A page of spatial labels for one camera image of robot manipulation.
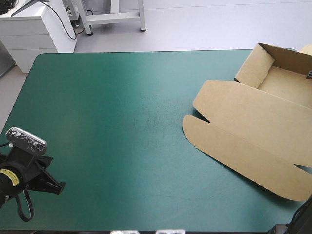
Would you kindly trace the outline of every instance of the white drawer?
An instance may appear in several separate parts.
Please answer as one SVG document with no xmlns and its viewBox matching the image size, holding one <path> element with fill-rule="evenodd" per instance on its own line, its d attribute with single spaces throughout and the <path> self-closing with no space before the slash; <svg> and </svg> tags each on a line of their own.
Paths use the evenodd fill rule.
<svg viewBox="0 0 312 234">
<path fill-rule="evenodd" d="M 0 36 L 49 34 L 42 20 L 0 21 Z"/>
<path fill-rule="evenodd" d="M 8 50 L 23 73 L 28 73 L 40 54 L 57 53 L 56 49 Z"/>
<path fill-rule="evenodd" d="M 50 35 L 0 36 L 7 50 L 15 49 L 55 49 Z"/>
</svg>

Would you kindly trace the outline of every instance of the green table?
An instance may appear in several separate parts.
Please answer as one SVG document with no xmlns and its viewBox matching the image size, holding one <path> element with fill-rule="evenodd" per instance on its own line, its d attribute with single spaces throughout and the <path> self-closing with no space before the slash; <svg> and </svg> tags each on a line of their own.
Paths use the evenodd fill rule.
<svg viewBox="0 0 312 234">
<path fill-rule="evenodd" d="M 233 80 L 250 50 L 46 54 L 36 59 L 4 132 L 48 142 L 59 196 L 11 200 L 1 229 L 267 231 L 300 203 L 282 199 L 194 148 L 182 119 L 207 79 Z"/>
</svg>

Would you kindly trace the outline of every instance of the cardboard box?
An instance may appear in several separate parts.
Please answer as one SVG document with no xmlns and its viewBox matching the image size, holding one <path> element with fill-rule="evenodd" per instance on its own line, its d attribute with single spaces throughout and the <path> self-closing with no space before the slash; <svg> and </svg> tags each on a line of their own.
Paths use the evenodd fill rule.
<svg viewBox="0 0 312 234">
<path fill-rule="evenodd" d="M 311 47 L 305 47 L 309 53 Z M 259 43 L 235 81 L 206 81 L 187 115 L 198 149 L 275 194 L 306 200 L 312 175 L 312 56 Z"/>
</svg>

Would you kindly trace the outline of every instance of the floor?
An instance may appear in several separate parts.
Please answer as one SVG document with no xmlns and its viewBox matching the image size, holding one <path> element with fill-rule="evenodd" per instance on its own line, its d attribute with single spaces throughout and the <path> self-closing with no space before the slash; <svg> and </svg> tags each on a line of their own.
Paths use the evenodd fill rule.
<svg viewBox="0 0 312 234">
<path fill-rule="evenodd" d="M 86 0 L 94 14 L 106 0 Z M 137 0 L 120 0 L 136 10 Z M 312 0 L 145 0 L 147 31 L 139 22 L 95 25 L 78 36 L 75 52 L 251 49 L 257 42 L 300 49 L 312 43 Z M 18 67 L 0 78 L 0 130 L 26 79 Z"/>
</svg>

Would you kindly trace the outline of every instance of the black cord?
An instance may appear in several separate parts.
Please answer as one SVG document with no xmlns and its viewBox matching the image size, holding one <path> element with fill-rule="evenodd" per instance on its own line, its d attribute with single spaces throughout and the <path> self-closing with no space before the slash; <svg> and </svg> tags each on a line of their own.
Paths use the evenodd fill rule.
<svg viewBox="0 0 312 234">
<path fill-rule="evenodd" d="M 9 143 L 5 143 L 5 144 L 0 145 L 0 147 L 8 146 L 8 145 L 9 145 Z"/>
<path fill-rule="evenodd" d="M 62 25 L 63 25 L 63 28 L 65 29 L 66 34 L 68 35 L 68 37 L 69 37 L 71 40 L 76 40 L 76 39 L 77 39 L 77 34 L 75 33 L 75 37 L 74 37 L 74 38 L 72 38 L 72 37 L 69 35 L 69 33 L 68 33 L 68 31 L 67 31 L 67 29 L 66 29 L 66 27 L 65 27 L 65 25 L 64 25 L 64 23 L 63 23 L 63 21 L 62 21 L 62 19 L 61 19 L 60 16 L 58 15 L 58 13 L 57 13 L 51 6 L 49 6 L 48 4 L 46 4 L 45 2 L 42 2 L 42 1 L 40 1 L 40 2 L 43 3 L 44 5 L 46 5 L 47 7 L 49 7 L 49 8 L 58 16 L 60 22 L 61 22 Z"/>
<path fill-rule="evenodd" d="M 76 35 L 79 35 L 79 34 L 81 34 L 81 33 L 83 33 L 84 32 L 84 29 L 80 32 L 80 33 L 76 33 Z"/>
<path fill-rule="evenodd" d="M 24 189 L 24 195 L 25 195 L 25 199 L 26 199 L 26 202 L 27 202 L 27 205 L 28 205 L 28 210 L 29 210 L 29 218 L 27 218 L 22 210 L 22 207 L 21 207 L 21 202 L 20 202 L 20 197 L 17 195 L 15 196 L 15 200 L 18 204 L 18 213 L 19 213 L 19 216 L 20 218 L 25 221 L 25 222 L 28 222 L 30 221 L 33 217 L 34 217 L 34 208 L 33 208 L 33 204 L 31 202 L 31 199 L 30 199 L 30 196 L 29 196 L 29 193 L 28 193 L 28 187 L 29 185 L 26 185 L 25 189 Z"/>
</svg>

